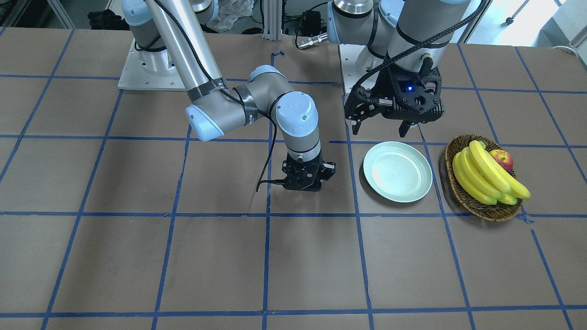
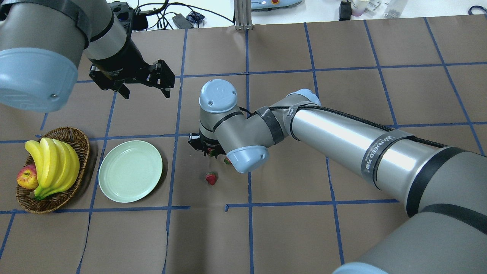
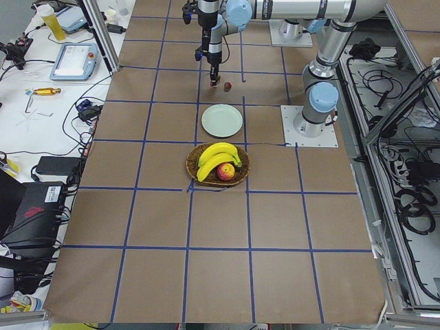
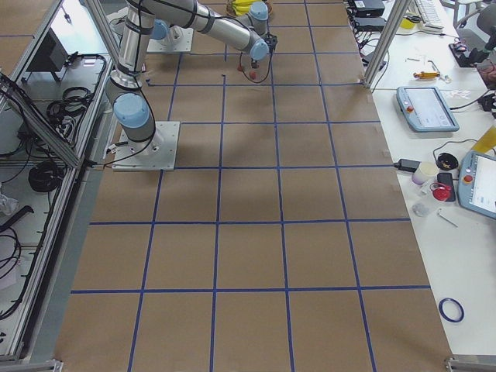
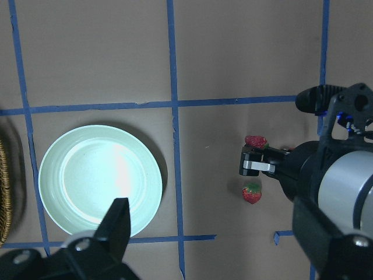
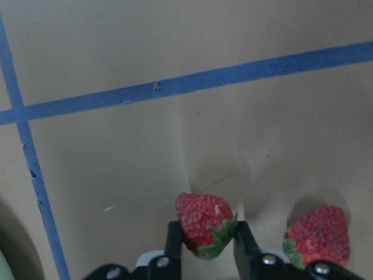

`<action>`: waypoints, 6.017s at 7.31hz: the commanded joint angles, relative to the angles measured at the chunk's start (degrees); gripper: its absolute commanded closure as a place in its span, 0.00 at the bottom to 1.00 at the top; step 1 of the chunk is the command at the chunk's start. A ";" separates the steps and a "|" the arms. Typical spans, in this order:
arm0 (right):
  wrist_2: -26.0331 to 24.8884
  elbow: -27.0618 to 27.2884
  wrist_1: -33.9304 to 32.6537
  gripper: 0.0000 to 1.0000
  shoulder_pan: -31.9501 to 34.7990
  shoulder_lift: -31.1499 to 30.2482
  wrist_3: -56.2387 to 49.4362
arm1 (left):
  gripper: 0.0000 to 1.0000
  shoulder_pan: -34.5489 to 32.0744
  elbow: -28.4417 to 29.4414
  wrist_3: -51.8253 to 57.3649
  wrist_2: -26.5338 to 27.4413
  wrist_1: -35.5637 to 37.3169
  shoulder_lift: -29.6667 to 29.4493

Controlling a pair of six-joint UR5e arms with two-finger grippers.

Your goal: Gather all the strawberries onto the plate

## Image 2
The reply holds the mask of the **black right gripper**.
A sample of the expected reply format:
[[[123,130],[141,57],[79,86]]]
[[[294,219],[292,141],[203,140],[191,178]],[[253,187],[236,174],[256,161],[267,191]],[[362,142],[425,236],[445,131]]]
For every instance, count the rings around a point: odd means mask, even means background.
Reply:
[[[188,137],[188,144],[190,144],[193,149],[202,151],[204,156],[208,156],[208,148],[214,148],[217,152],[217,156],[226,155],[224,149],[217,139],[210,139],[204,136],[202,133],[191,133]]]

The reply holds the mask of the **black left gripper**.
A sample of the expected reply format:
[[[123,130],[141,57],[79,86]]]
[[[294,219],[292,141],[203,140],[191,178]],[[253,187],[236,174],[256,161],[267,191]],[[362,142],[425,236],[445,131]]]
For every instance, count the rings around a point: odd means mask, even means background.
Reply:
[[[136,64],[129,61],[128,64],[114,63],[111,68],[102,66],[100,60],[90,59],[91,69],[89,76],[102,90],[112,89],[117,91],[124,99],[129,99],[130,91],[125,84],[143,84],[148,87],[160,89],[165,98],[170,98],[170,93],[175,85],[175,74],[164,60],[157,60],[153,64],[142,61]]]

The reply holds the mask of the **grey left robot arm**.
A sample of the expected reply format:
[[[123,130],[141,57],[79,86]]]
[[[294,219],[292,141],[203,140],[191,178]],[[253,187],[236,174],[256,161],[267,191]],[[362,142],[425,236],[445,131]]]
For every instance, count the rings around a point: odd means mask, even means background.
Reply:
[[[150,14],[120,1],[2,0],[1,103],[58,111],[78,80],[82,56],[101,90],[128,99],[126,85],[142,84],[169,97],[175,74],[164,60],[144,61],[132,41],[132,31],[146,28]]]

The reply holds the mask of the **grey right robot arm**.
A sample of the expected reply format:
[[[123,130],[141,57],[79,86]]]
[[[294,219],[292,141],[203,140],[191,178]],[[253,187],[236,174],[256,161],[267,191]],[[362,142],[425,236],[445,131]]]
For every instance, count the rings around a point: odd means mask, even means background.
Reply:
[[[336,274],[486,273],[485,156],[324,108],[309,89],[246,118],[236,88],[215,79],[202,86],[199,106],[189,143],[225,154],[238,173],[292,137],[404,204],[409,220]]]

